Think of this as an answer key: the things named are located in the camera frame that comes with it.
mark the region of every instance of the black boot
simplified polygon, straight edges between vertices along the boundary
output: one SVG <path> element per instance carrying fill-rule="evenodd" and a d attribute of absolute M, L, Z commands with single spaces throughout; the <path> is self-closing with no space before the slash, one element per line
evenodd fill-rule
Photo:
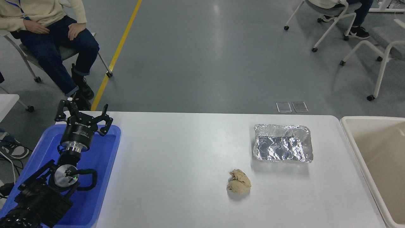
<path fill-rule="evenodd" d="M 80 93 L 80 91 L 75 92 L 72 96 L 73 102 L 76 103 L 77 108 L 79 111 L 90 111 L 92 105 L 90 102 Z"/>
<path fill-rule="evenodd" d="M 77 74 L 73 70 L 74 68 L 75 68 L 75 65 L 72 64 L 72 69 L 71 69 L 71 71 L 72 71 L 72 79 L 73 79 L 74 83 L 79 87 L 80 93 L 83 95 L 83 97 L 86 100 L 93 99 L 93 97 L 94 97 L 93 90 L 90 88 L 89 85 L 87 85 L 86 79 L 83 76 Z"/>

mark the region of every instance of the gray floor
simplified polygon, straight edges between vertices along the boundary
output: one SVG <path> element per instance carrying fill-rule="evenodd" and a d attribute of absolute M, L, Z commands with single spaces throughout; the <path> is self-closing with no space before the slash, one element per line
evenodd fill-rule
<path fill-rule="evenodd" d="M 143 0 L 97 110 L 108 103 L 110 111 L 278 114 L 276 102 L 305 101 L 309 112 L 300 114 L 404 117 L 405 62 L 388 63 L 379 97 L 367 101 L 380 67 L 377 56 L 364 47 L 339 66 L 359 42 L 342 39 L 348 19 L 338 23 L 318 52 L 311 52 L 329 23 L 317 23 L 319 14 L 304 5 L 284 31 L 299 2 Z M 84 2 L 87 27 L 97 32 L 108 63 L 136 3 Z M 391 24 L 395 17 L 405 21 L 403 14 L 370 13 L 363 27 Z M 2 85 L 36 109 L 28 113 L 16 104 L 0 127 L 34 148 L 54 124 L 63 95 L 33 67 L 43 80 L 35 83 L 5 39 L 0 46 Z M 73 61 L 65 61 L 66 66 Z M 97 60 L 87 78 L 95 92 L 104 74 Z M 0 179 L 12 180 L 5 162 Z"/>

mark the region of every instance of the white desk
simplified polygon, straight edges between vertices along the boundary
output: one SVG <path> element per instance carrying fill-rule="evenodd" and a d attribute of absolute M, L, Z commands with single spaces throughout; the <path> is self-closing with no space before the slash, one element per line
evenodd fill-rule
<path fill-rule="evenodd" d="M 392 0 L 382 0 L 378 8 L 370 8 L 369 12 L 382 12 L 382 13 L 403 13 L 405 9 L 387 9 Z"/>
<path fill-rule="evenodd" d="M 0 122 L 20 99 L 17 94 L 0 94 Z"/>
<path fill-rule="evenodd" d="M 333 116 L 109 114 L 122 135 L 97 228 L 385 227 Z M 259 123 L 307 126 L 313 162 L 256 161 Z M 245 196 L 226 189 L 236 168 Z"/>

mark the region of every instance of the office chair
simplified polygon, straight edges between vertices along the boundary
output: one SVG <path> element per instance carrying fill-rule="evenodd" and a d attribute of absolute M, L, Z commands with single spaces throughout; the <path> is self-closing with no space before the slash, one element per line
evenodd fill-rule
<path fill-rule="evenodd" d="M 349 25 L 349 28 L 347 29 L 347 31 L 344 33 L 344 40 L 347 41 L 349 40 L 349 32 L 350 32 L 350 28 L 353 25 L 354 19 L 356 18 L 356 13 L 354 12 L 356 9 L 360 8 L 361 3 L 355 3 L 355 4 L 351 4 L 349 5 L 346 0 L 318 0 L 318 2 L 321 2 L 320 5 L 327 7 L 330 6 L 332 4 L 335 5 L 337 3 L 340 3 L 342 5 L 344 5 L 344 7 L 339 7 L 339 8 L 322 8 L 319 7 L 315 4 L 313 4 L 311 2 L 311 0 L 303 0 L 297 7 L 297 9 L 294 11 L 294 13 L 291 15 L 291 17 L 288 19 L 286 25 L 284 26 L 284 30 L 288 30 L 290 28 L 289 24 L 290 21 L 293 19 L 293 17 L 296 15 L 296 13 L 298 12 L 298 10 L 301 8 L 301 6 L 304 4 L 304 2 L 306 2 L 313 10 L 321 13 L 322 15 L 327 15 L 327 16 L 331 16 L 334 17 L 333 20 L 334 22 L 332 23 L 332 25 L 328 28 L 328 30 L 322 35 L 322 37 L 318 40 L 318 42 L 316 42 L 316 44 L 313 46 L 312 48 L 312 52 L 317 52 L 318 51 L 318 45 L 322 42 L 322 40 L 326 37 L 326 35 L 332 30 L 332 28 L 336 25 L 336 23 L 343 19 L 343 18 L 347 18 L 347 17 L 353 17 L 352 22 Z M 317 22 L 320 23 L 322 22 L 321 18 L 317 19 Z"/>
<path fill-rule="evenodd" d="M 373 51 L 379 54 L 377 61 L 382 62 L 378 73 L 377 83 L 375 85 L 374 93 L 367 96 L 368 101 L 372 101 L 378 97 L 378 92 L 381 86 L 382 77 L 384 75 L 385 67 L 390 58 L 390 54 L 393 58 L 405 61 L 405 23 L 399 19 L 394 21 L 403 29 L 398 29 L 394 24 L 384 27 L 376 27 L 370 31 L 370 36 L 378 43 L 378 45 L 385 48 L 384 52 L 379 50 L 375 45 L 369 41 L 363 40 L 358 43 L 349 54 L 340 62 L 341 66 L 344 66 L 349 58 L 359 49 L 363 44 L 369 46 Z"/>
<path fill-rule="evenodd" d="M 68 0 L 59 0 L 59 4 L 61 4 L 62 7 L 68 7 L 68 8 L 71 7 L 70 2 Z M 25 64 L 28 67 L 28 70 L 30 71 L 30 73 L 34 77 L 34 81 L 37 82 L 37 83 L 41 82 L 41 78 L 39 76 L 35 75 L 35 73 L 33 72 L 30 64 L 28 63 L 28 61 L 29 61 L 32 64 L 34 64 L 35 66 L 37 66 L 39 69 L 43 70 L 42 67 L 38 63 L 38 60 L 31 54 L 31 52 L 23 44 L 20 44 L 18 46 L 12 39 L 10 39 L 8 37 L 8 34 L 9 34 L 8 31 L 0 30 L 0 35 L 4 36 L 4 38 L 6 38 L 6 40 L 8 40 L 16 48 L 18 53 L 21 55 L 21 57 L 23 58 Z M 59 47 L 59 52 L 60 52 L 60 55 L 62 57 L 62 61 L 64 61 L 64 60 L 78 54 L 78 51 L 76 49 L 62 47 L 62 46 Z M 105 63 L 104 59 L 100 55 L 100 52 L 98 52 L 98 56 L 100 57 L 102 63 L 104 64 L 105 68 L 107 69 L 107 73 L 106 73 L 107 77 L 112 77 L 113 72 L 111 72 L 111 70 L 109 69 L 109 67 Z"/>

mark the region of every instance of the person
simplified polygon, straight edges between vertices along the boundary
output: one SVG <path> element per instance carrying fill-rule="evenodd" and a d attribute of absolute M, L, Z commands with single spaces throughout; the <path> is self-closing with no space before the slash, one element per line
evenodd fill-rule
<path fill-rule="evenodd" d="M 28 148 L 22 146 L 14 136 L 3 128 L 0 128 L 0 152 L 14 159 L 23 159 L 30 153 Z"/>
<path fill-rule="evenodd" d="M 361 2 L 361 7 L 354 11 L 356 13 L 356 18 L 354 19 L 353 25 L 350 28 L 349 36 L 364 40 L 364 39 L 369 38 L 370 34 L 361 25 L 363 24 L 367 14 L 369 13 L 369 9 L 371 8 L 371 5 L 373 4 L 373 0 L 347 0 L 347 3 L 349 5 L 358 3 L 358 2 Z M 344 7 L 344 5 L 335 4 L 333 7 L 335 7 L 335 8 Z M 324 15 L 324 16 L 322 16 L 322 21 L 329 22 L 329 21 L 333 20 L 334 18 L 335 17 Z"/>
<path fill-rule="evenodd" d="M 0 0 L 0 29 L 16 32 L 40 66 L 79 110 L 90 110 L 94 92 L 85 76 L 97 58 L 99 46 L 88 29 L 81 0 L 69 0 L 76 20 L 58 0 Z M 75 48 L 79 55 L 70 77 L 62 64 L 59 47 Z"/>

